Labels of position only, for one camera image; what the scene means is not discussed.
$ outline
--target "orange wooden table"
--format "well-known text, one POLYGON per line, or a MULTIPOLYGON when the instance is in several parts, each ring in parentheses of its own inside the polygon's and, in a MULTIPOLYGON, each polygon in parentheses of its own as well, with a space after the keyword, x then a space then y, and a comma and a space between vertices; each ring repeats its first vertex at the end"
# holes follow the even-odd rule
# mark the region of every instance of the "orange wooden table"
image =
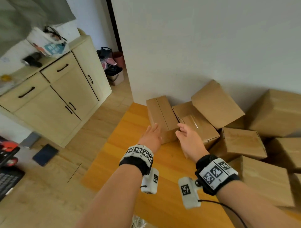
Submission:
MULTIPOLYGON (((118 168, 128 147, 137 143, 148 125, 146 106, 133 103, 93 161, 82 184, 98 191, 118 168)), ((157 194, 140 192, 135 206, 136 215, 162 228, 233 227, 220 205, 203 202, 200 208, 184 208, 178 180, 182 177, 196 179, 195 164, 184 157, 178 142, 162 145, 154 157, 153 167, 159 171, 157 194)), ((217 201, 216 197, 202 190, 198 192, 200 199, 217 201)))

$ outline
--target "cabinet door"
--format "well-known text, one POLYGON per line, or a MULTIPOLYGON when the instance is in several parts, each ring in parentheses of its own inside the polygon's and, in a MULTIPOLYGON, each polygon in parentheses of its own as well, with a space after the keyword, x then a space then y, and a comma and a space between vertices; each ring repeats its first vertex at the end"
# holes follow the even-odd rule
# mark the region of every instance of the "cabinet door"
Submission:
POLYGON ((72 50, 99 101, 105 100, 112 92, 101 66, 91 37, 72 50))
POLYGON ((81 120, 98 103, 97 97, 78 65, 51 86, 81 120))
POLYGON ((15 112, 15 115, 34 130, 60 144, 80 123, 65 102, 49 86, 15 112))

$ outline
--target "black cable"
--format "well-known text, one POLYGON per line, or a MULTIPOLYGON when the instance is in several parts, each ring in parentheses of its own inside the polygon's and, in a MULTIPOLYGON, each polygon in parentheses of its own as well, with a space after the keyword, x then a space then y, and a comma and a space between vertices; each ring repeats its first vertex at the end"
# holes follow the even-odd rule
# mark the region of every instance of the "black cable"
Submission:
POLYGON ((240 221, 242 222, 242 224, 244 225, 245 228, 248 228, 247 225, 244 223, 244 221, 242 220, 242 218, 239 216, 239 214, 234 211, 232 208, 230 208, 229 206, 227 206, 226 204, 220 203, 220 202, 216 202, 216 201, 212 201, 212 200, 205 200, 205 199, 199 199, 198 202, 210 202, 210 203, 216 203, 216 204, 220 204, 226 208, 228 208, 229 210, 231 210, 234 214, 236 214, 236 216, 240 219, 240 221))

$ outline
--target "drawer handle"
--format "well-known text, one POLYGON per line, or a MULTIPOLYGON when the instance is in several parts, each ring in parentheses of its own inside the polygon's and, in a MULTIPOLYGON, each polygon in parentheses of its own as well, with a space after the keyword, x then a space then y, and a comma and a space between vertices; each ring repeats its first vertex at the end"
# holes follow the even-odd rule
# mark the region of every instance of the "drawer handle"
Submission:
MULTIPOLYGON (((71 104, 71 102, 69 102, 69 104, 71 104)), ((76 111, 76 108, 73 106, 73 104, 71 104, 72 105, 72 107, 74 108, 74 110, 76 111)))
POLYGON ((22 97, 24 97, 25 95, 27 95, 27 94, 29 94, 31 91, 33 91, 35 89, 35 87, 33 86, 33 87, 31 87, 31 89, 28 91, 28 92, 26 92, 26 93, 24 93, 23 95, 21 95, 21 96, 18 96, 18 98, 22 98, 22 97))
POLYGON ((94 82, 93 82, 92 78, 90 77, 90 75, 88 75, 88 77, 90 78, 91 83, 94 84, 94 82))
POLYGON ((69 64, 66 64, 66 66, 64 66, 62 69, 60 69, 60 70, 57 70, 57 72, 60 72, 60 71, 62 71, 63 69, 65 69, 67 66, 69 66, 69 64))
MULTIPOLYGON (((68 109, 68 107, 67 107, 67 106, 65 106, 65 108, 66 108, 66 109, 68 109)), ((71 114, 73 114, 73 113, 70 111, 70 109, 68 109, 68 111, 69 111, 71 114)))

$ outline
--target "right hand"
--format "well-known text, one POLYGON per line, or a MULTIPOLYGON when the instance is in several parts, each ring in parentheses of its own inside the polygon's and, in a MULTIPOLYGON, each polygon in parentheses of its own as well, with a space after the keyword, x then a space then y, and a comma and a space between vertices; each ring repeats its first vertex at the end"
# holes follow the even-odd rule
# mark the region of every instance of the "right hand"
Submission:
POLYGON ((178 126, 180 130, 176 131, 175 134, 180 140, 183 152, 194 163, 197 163, 200 158, 209 154, 197 132, 192 130, 187 124, 180 123, 178 126))

